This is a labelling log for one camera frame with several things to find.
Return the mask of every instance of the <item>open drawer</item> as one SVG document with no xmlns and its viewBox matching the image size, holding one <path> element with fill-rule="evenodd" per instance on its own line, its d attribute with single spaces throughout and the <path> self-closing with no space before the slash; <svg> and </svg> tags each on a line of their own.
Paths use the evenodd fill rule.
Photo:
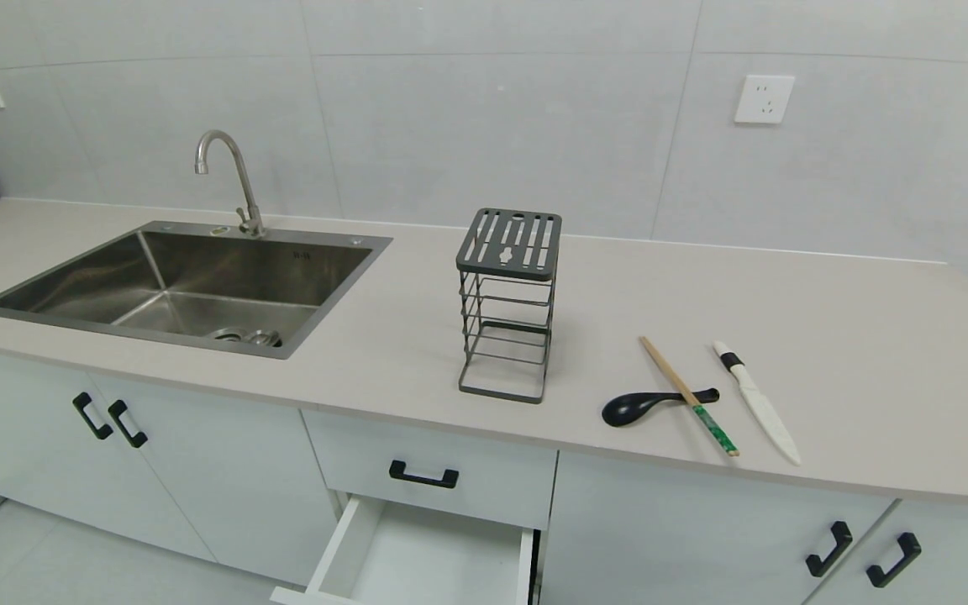
<svg viewBox="0 0 968 605">
<path fill-rule="evenodd" d="M 281 605 L 529 605 L 534 531 L 352 497 L 304 593 Z"/>
</svg>

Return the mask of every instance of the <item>cabinet handle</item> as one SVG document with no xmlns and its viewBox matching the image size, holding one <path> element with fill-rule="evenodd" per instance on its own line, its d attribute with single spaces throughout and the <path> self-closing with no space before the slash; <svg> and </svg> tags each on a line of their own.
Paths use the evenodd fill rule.
<svg viewBox="0 0 968 605">
<path fill-rule="evenodd" d="M 84 418 L 84 423 L 88 425 L 88 428 L 92 430 L 92 435 L 95 435 L 97 439 L 103 441 L 105 438 L 110 437 L 111 433 L 114 433 L 114 429 L 111 429 L 111 425 L 104 424 L 100 428 L 96 428 L 96 424 L 88 417 L 88 413 L 85 413 L 84 409 L 88 407 L 88 403 L 92 402 L 92 395 L 88 393 L 81 393 L 73 398 L 73 407 L 77 410 L 77 413 Z"/>
<path fill-rule="evenodd" d="M 821 560 L 819 555 L 806 556 L 806 567 L 814 578 L 822 578 L 830 570 L 831 566 L 839 560 L 840 556 L 853 543 L 854 536 L 850 535 L 850 528 L 845 521 L 836 521 L 831 524 L 831 535 L 834 536 L 834 548 L 831 549 L 827 559 Z"/>
<path fill-rule="evenodd" d="M 447 490 L 453 490 L 454 486 L 458 485 L 458 471 L 447 468 L 446 471 L 443 471 L 442 479 L 429 479 L 427 477 L 407 475 L 406 463 L 402 462 L 402 460 L 391 460 L 391 470 L 389 471 L 389 474 L 391 474 L 392 479 L 398 479 L 399 481 L 423 483 L 425 486 L 443 487 L 443 489 Z"/>
<path fill-rule="evenodd" d="M 872 582 L 872 586 L 876 588 L 884 588 L 884 586 L 890 585 L 892 579 L 896 576 L 902 574 L 902 570 L 909 566 L 914 559 L 921 555 L 921 545 L 918 543 L 918 536 L 913 535 L 911 532 L 906 532 L 898 536 L 898 546 L 902 548 L 902 559 L 899 559 L 898 563 L 891 568 L 886 574 L 880 566 L 869 566 L 868 570 L 865 570 L 865 574 L 869 576 L 869 581 Z"/>
<path fill-rule="evenodd" d="M 126 429 L 126 425 L 122 424 L 122 414 L 127 413 L 129 408 L 126 406 L 126 402 L 119 399 L 117 402 L 111 403 L 111 407 L 107 410 L 111 413 L 111 420 L 118 425 L 118 430 L 122 430 L 122 434 L 126 436 L 126 440 L 132 447 L 139 448 L 141 445 L 147 443 L 147 435 L 143 430 L 138 430 L 137 434 L 130 435 L 129 429 Z"/>
</svg>

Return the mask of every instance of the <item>sink strainer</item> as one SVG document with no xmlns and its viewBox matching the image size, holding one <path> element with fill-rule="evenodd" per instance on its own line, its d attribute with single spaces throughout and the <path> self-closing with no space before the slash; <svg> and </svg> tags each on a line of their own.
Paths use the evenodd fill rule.
<svg viewBox="0 0 968 605">
<path fill-rule="evenodd" d="M 281 347 L 281 336 L 273 329 L 242 329 L 242 327 L 223 327 L 216 329 L 204 338 L 222 340 L 223 342 L 245 342 L 257 347 Z"/>
</svg>

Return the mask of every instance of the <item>faucet spout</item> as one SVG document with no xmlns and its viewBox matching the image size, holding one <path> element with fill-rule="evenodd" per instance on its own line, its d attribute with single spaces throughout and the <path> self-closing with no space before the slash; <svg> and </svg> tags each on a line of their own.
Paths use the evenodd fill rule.
<svg viewBox="0 0 968 605">
<path fill-rule="evenodd" d="M 241 208 L 238 209 L 238 215 L 241 217 L 241 226 L 239 226 L 239 229 L 250 237 L 264 237 L 266 232 L 264 229 L 264 219 L 260 216 L 260 208 L 256 206 L 256 199 L 253 198 L 253 185 L 249 183 L 249 172 L 245 169 L 245 158 L 241 155 L 241 149 L 238 148 L 238 143 L 235 143 L 229 134 L 224 133 L 222 130 L 209 130 L 207 133 L 201 135 L 200 142 L 197 143 L 197 158 L 195 165 L 193 165 L 193 170 L 195 170 L 197 175 L 207 175 L 208 148 L 210 148 L 212 141 L 215 141 L 215 139 L 223 141 L 226 143 L 227 148 L 230 149 L 230 154 L 234 157 L 234 165 L 238 168 L 238 178 L 241 180 L 241 191 L 245 193 L 245 207 L 249 210 L 249 218 L 245 218 L 245 211 Z"/>
</svg>

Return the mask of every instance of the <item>white knife blade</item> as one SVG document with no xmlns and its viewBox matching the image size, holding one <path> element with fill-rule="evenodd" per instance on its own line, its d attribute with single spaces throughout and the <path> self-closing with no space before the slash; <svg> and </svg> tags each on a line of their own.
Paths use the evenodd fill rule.
<svg viewBox="0 0 968 605">
<path fill-rule="evenodd" d="M 783 452 L 788 460 L 795 465 L 802 466 L 802 457 L 798 455 L 798 445 L 794 443 L 794 438 L 791 437 L 791 433 L 783 424 L 782 418 L 779 418 L 779 413 L 776 413 L 775 407 L 772 407 L 771 402 L 768 401 L 768 397 L 765 397 L 765 394 L 757 388 L 756 382 L 753 382 L 753 377 L 745 369 L 742 360 L 738 359 L 738 356 L 723 342 L 716 340 L 713 342 L 712 348 L 715 349 L 715 354 L 719 356 L 719 360 L 723 362 L 727 371 L 730 371 L 730 374 L 738 380 L 738 388 L 742 392 L 742 398 L 753 411 L 756 421 L 760 422 L 760 427 L 764 429 L 765 433 L 768 433 L 772 443 L 776 444 L 776 448 L 779 448 L 779 451 Z"/>
</svg>

